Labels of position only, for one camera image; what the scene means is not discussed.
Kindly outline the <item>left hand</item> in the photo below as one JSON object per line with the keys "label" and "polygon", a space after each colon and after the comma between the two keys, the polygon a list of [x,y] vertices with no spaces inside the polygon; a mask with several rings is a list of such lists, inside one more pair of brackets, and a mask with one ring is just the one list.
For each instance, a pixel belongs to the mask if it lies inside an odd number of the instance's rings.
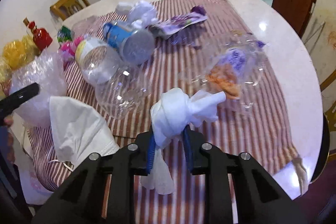
{"label": "left hand", "polygon": [[11,127],[13,125],[13,117],[12,116],[8,116],[3,120],[5,126],[7,127]]}

